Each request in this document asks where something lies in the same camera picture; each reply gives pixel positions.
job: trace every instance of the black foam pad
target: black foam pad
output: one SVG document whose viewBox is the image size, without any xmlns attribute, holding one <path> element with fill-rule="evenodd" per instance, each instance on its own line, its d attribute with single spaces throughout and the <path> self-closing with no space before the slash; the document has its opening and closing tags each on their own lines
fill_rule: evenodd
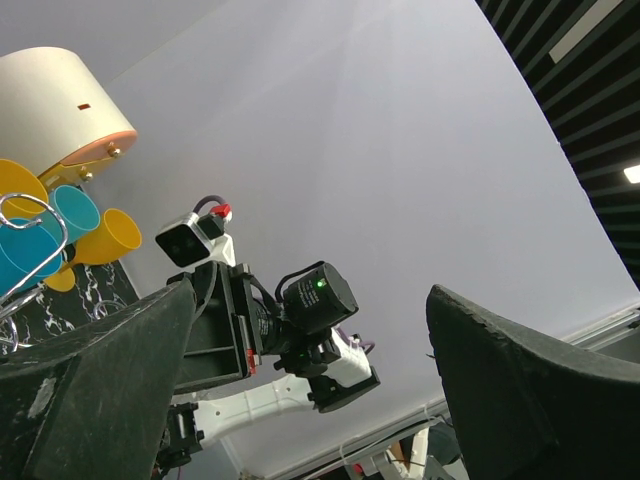
<svg viewBox="0 0 640 480">
<path fill-rule="evenodd" d="M 0 478 L 148 480 L 194 309 L 185 280 L 5 357 Z"/>
<path fill-rule="evenodd" d="M 472 480 L 639 478 L 640 365 L 435 286 L 427 323 Z"/>
</svg>

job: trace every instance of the black slatted ceiling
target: black slatted ceiling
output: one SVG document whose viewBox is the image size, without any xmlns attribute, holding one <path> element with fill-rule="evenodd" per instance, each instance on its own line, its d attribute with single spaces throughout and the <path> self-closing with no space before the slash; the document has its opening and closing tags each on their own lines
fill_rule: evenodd
<svg viewBox="0 0 640 480">
<path fill-rule="evenodd" d="M 476 0 L 511 54 L 640 286 L 640 0 L 624 0 L 556 64 L 549 51 L 596 0 Z"/>
</svg>

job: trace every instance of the red cap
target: red cap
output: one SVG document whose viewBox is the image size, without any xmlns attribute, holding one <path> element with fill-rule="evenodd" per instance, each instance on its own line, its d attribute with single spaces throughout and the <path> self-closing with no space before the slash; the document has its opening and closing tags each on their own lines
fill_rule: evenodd
<svg viewBox="0 0 640 480">
<path fill-rule="evenodd" d="M 251 373 L 251 375 L 255 375 L 257 370 L 256 359 L 253 356 L 253 350 L 247 350 L 247 359 L 249 360 L 249 373 Z"/>
<path fill-rule="evenodd" d="M 213 207 L 210 213 L 218 215 L 222 218 L 227 218 L 227 215 L 231 213 L 231 206 L 228 203 L 225 203 L 224 205 L 218 205 L 216 207 Z"/>
</svg>

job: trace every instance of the gold knob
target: gold knob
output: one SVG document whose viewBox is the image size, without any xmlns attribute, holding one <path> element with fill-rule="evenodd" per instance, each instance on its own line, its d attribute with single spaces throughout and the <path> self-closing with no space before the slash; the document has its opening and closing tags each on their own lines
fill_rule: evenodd
<svg viewBox="0 0 640 480">
<path fill-rule="evenodd" d="M 115 146 L 113 142 L 111 142 L 107 147 L 107 153 L 111 158 L 118 158 L 120 155 L 122 155 L 122 150 L 120 150 Z"/>
<path fill-rule="evenodd" d="M 93 173 L 87 171 L 87 167 L 82 167 L 78 174 L 83 182 L 90 182 L 93 180 Z"/>
</svg>

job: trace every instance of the cup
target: cup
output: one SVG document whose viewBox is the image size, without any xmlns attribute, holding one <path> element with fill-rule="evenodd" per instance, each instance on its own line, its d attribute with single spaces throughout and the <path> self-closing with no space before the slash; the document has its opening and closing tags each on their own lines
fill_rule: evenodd
<svg viewBox="0 0 640 480">
<path fill-rule="evenodd" d="M 24 225 L 29 220 L 13 218 L 11 221 L 16 225 Z M 55 238 L 40 225 L 24 230 L 14 230 L 7 225 L 0 225 L 0 296 L 40 265 L 58 245 Z M 61 265 L 62 255 L 57 255 L 19 291 L 27 290 L 53 275 Z"/>
<path fill-rule="evenodd" d="M 142 245 L 142 234 L 133 219 L 122 210 L 110 208 L 94 231 L 76 243 L 76 255 L 58 273 L 45 280 L 52 290 L 68 292 L 75 285 L 72 268 L 79 263 L 104 265 L 115 262 Z"/>
<path fill-rule="evenodd" d="M 92 232 L 100 226 L 100 212 L 93 200 L 82 190 L 71 185 L 62 185 L 49 195 L 51 205 L 64 220 L 69 231 L 67 243 L 75 243 L 81 237 Z M 62 241 L 60 225 L 50 212 L 38 215 L 42 220 L 40 224 L 46 229 L 58 245 Z"/>
<path fill-rule="evenodd" d="M 19 163 L 0 158 L 0 196 L 7 193 L 26 193 L 44 202 L 49 201 L 47 190 L 38 177 Z M 2 211 L 7 218 L 31 219 L 42 213 L 44 208 L 30 200 L 12 198 L 3 204 Z"/>
</svg>

